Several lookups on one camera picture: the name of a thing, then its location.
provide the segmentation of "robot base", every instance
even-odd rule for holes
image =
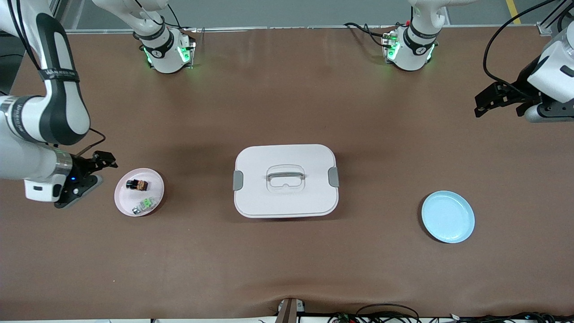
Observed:
[[[145,48],[143,51],[148,59],[149,67],[163,74],[171,74],[182,68],[193,68],[195,57],[195,39],[177,29],[169,29],[175,41],[163,58],[156,58]]]
[[[413,50],[407,47],[402,41],[406,31],[407,28],[401,26],[389,33],[389,39],[382,39],[383,44],[391,46],[391,48],[383,47],[383,55],[385,56],[387,64],[393,63],[405,71],[416,71],[431,59],[435,45],[432,45],[427,53],[415,55]]]

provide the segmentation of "plate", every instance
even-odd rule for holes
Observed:
[[[131,190],[126,188],[126,182],[130,179],[145,180],[148,182],[147,191]],[[156,204],[149,210],[140,214],[134,214],[131,210],[137,206],[143,199],[153,197]],[[115,187],[114,200],[115,205],[120,212],[130,217],[141,217],[153,211],[164,197],[164,180],[155,170],[149,168],[138,168],[132,170],[119,180]]]
[[[474,230],[474,212],[459,194],[438,191],[422,204],[422,222],[433,237],[445,243],[459,243]]]

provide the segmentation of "box handle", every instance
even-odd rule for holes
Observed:
[[[305,178],[305,174],[302,172],[279,172],[279,173],[271,173],[267,175],[267,180],[271,180],[272,178],[277,177],[300,177],[301,179]]]

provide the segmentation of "green led light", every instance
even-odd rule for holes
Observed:
[[[148,63],[153,64],[153,63],[152,63],[152,59],[149,58],[148,50],[145,49],[145,47],[143,48],[143,52],[145,53],[145,56],[148,58]]]
[[[179,50],[180,56],[181,56],[181,60],[184,63],[189,62],[190,58],[189,58],[189,50],[187,50],[186,48],[181,48],[181,47],[177,47],[177,49]]]
[[[435,48],[435,45],[433,44],[432,47],[429,49],[429,56],[426,57],[426,60],[428,61],[429,59],[431,59],[431,55],[432,55],[432,50]]]
[[[394,43],[393,46],[391,46],[391,48],[389,49],[389,54],[388,57],[390,60],[395,59],[395,57],[397,57],[397,52],[401,47],[401,43],[399,43],[398,41]]]

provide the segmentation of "black cable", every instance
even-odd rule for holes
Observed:
[[[374,32],[372,32],[371,29],[369,29],[369,25],[367,25],[367,24],[365,24],[364,27],[361,27],[361,26],[357,25],[357,24],[354,23],[354,22],[348,22],[348,23],[344,24],[344,26],[347,26],[347,27],[349,27],[349,26],[357,27],[357,28],[358,28],[360,31],[362,31],[363,33],[369,34],[369,36],[371,36],[371,39],[372,39],[377,45],[379,45],[379,46],[381,46],[381,47],[385,47],[385,48],[390,48],[389,45],[381,44],[381,43],[379,43],[379,42],[375,39],[375,36],[377,36],[377,37],[383,37],[383,34],[379,34],[379,33],[374,33]]]
[[[18,7],[19,3],[20,3],[20,0],[17,0],[16,1],[16,7]],[[16,33],[18,33],[18,37],[20,38],[20,41],[22,42],[24,49],[28,52],[28,56],[30,56],[32,63],[34,63],[36,68],[39,70],[40,66],[38,65],[38,62],[36,62],[36,58],[34,57],[32,50],[30,49],[30,45],[28,44],[28,40],[24,38],[24,35],[22,34],[22,31],[20,30],[20,26],[23,26],[23,24],[18,25],[18,21],[16,20],[16,11],[14,11],[14,5],[12,4],[12,0],[8,0],[8,11],[10,12],[10,17],[12,18],[12,23],[14,24],[14,29],[16,30]]]
[[[525,94],[524,92],[522,92],[521,90],[517,89],[515,86],[513,86],[512,84],[510,84],[509,82],[494,76],[491,72],[488,71],[488,68],[486,67],[486,61],[488,58],[488,52],[490,50],[490,46],[492,45],[492,42],[496,39],[496,37],[501,33],[502,29],[504,29],[506,26],[510,25],[514,20],[516,20],[517,18],[520,18],[522,16],[524,16],[525,14],[534,11],[542,6],[545,6],[551,2],[554,2],[556,0],[546,0],[543,1],[537,5],[534,5],[526,10],[524,10],[523,12],[517,14],[516,16],[512,17],[510,20],[508,20],[507,22],[505,22],[500,28],[498,28],[498,30],[494,33],[494,35],[492,36],[492,38],[490,38],[490,41],[488,42],[488,44],[486,45],[486,49],[484,50],[484,57],[482,59],[482,68],[484,69],[484,73],[486,73],[486,75],[488,75],[489,78],[496,80],[504,85],[506,85],[507,87],[513,89],[514,91],[516,91],[517,93],[519,93],[521,96],[523,96],[526,99],[533,99],[532,97],[530,97],[529,95]]]
[[[8,56],[20,56],[20,57],[24,57],[24,55],[22,55],[22,54],[7,54],[7,55],[0,55],[0,57],[8,57]]]
[[[377,44],[377,45],[379,45],[379,46],[381,46],[381,47],[384,47],[384,48],[391,48],[390,45],[379,43],[379,42],[375,39],[375,37],[373,36],[373,33],[371,32],[371,29],[369,29],[369,26],[368,26],[367,24],[365,24],[364,27],[365,27],[365,29],[367,29],[367,33],[369,33],[369,35],[371,36],[371,39],[375,42],[375,44]]]
[[[32,52],[32,46],[30,46],[30,41],[28,40],[28,35],[26,34],[26,28],[24,27],[24,17],[22,16],[22,6],[20,0],[16,0],[16,10],[18,11],[18,20],[20,22],[20,28],[22,29],[22,36],[25,42],[24,46],[26,47],[26,51],[28,52],[28,56],[32,60],[32,63],[36,66],[37,70],[41,70],[36,57],[34,56],[34,52]]]
[[[181,28],[181,25],[180,25],[180,23],[179,23],[179,19],[177,19],[176,13],[173,12],[173,9],[172,9],[171,5],[169,5],[169,3],[168,3],[168,8],[169,8],[169,11],[172,12],[173,18],[176,19],[177,27],[178,27],[178,28]]]
[[[362,31],[363,33],[367,33],[367,34],[369,33],[366,29],[364,29],[363,27],[357,25],[357,24],[354,23],[354,22],[348,22],[348,23],[344,24],[343,26],[347,26],[347,27],[349,27],[349,26],[357,27],[357,28],[359,28],[359,30]],[[373,36],[383,37],[383,34],[373,33],[373,32],[371,32],[371,33],[373,34]]]
[[[564,17],[569,15],[569,11],[572,10],[572,8],[574,8],[574,3],[571,3],[568,7],[566,7],[566,9],[564,9],[564,11],[558,17],[558,22],[556,23],[556,28],[558,29],[558,32],[562,31],[563,29],[562,22],[564,20]]]
[[[368,309],[370,307],[382,307],[382,306],[401,307],[403,309],[407,309],[407,310],[413,312],[417,316],[417,320],[419,321],[420,316],[418,315],[417,311],[413,310],[412,308],[410,308],[408,306],[400,305],[400,304],[393,304],[393,303],[379,303],[379,304],[366,305],[366,306],[363,306],[362,308],[358,309],[357,312],[355,313],[355,315],[359,315],[359,312],[364,310],[364,309]]]
[[[105,136],[103,133],[101,133],[101,132],[99,132],[99,131],[97,131],[96,129],[93,129],[93,128],[90,128],[90,130],[93,131],[93,132],[95,132],[95,133],[97,133],[97,134],[99,134],[99,135],[102,137],[102,139],[99,140],[99,141],[96,141],[95,143],[93,143],[93,144],[91,144],[91,145],[85,147],[84,149],[82,149],[79,153],[76,154],[76,157],[80,157],[81,155],[83,155],[83,154],[84,154],[85,152],[87,152],[88,150],[90,150],[90,149],[92,149],[93,147],[95,147],[95,146],[97,146],[97,145],[103,143],[103,142],[106,140],[106,136]]]
[[[138,6],[143,10],[143,12],[146,13],[146,15],[148,16],[148,18],[151,19],[151,21],[155,22],[156,25],[160,25],[160,26],[163,25],[163,19],[164,19],[163,17],[161,17],[162,23],[159,23],[159,22],[155,21],[155,20],[149,15],[149,13],[144,9],[144,7],[142,6],[142,4],[141,4],[138,0],[134,0],[134,1],[135,1],[135,2],[138,4]]]
[[[548,14],[548,16],[546,16],[546,18],[544,18],[544,20],[542,20],[542,22],[541,22],[540,24],[541,24],[541,25],[545,25],[545,24],[546,24],[546,21],[547,21],[548,19],[550,19],[550,17],[556,12],[556,10],[558,10],[564,3],[568,2],[568,1],[570,1],[570,0],[563,0],[559,5],[556,6],[556,8],[554,8],[554,10],[552,10],[552,12],[550,12],[550,13]],[[554,24],[554,22],[556,21],[556,19],[558,19],[558,16],[554,17],[554,19],[553,19],[553,20],[550,22],[550,24],[548,24],[548,25]]]
[[[557,321],[566,323],[574,320],[574,315],[553,316],[548,313],[523,312],[511,316],[461,317],[457,323],[507,323],[514,322],[514,320],[533,320],[537,323],[556,323]]]

